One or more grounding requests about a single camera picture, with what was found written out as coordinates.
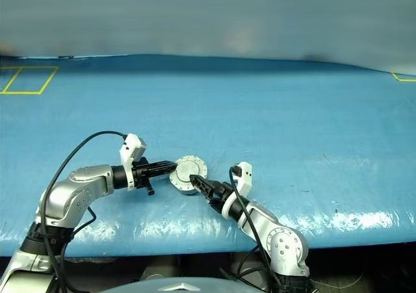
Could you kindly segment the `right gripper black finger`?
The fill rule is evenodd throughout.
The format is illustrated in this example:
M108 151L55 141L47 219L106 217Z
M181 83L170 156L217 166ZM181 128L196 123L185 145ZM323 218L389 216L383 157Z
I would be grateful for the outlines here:
M214 181L208 180L201 175L191 174L189 176L193 187L204 196L208 203L213 199Z
M218 181L208 180L201 175L192 174L189 176L189 179L198 192L210 192L218 186Z

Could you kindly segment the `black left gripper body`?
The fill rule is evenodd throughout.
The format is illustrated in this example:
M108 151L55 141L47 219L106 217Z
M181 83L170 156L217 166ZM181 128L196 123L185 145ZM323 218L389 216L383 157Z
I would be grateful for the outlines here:
M150 178L153 176L153 168L146 158L133 162L132 174L136 189L145 188L147 195L154 195L155 191L150 183Z

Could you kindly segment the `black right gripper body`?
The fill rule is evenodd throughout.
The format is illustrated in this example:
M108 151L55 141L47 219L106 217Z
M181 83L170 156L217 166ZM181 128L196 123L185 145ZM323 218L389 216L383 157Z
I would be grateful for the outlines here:
M210 181L208 200L210 206L221 214L227 198L233 193L232 186L227 182Z

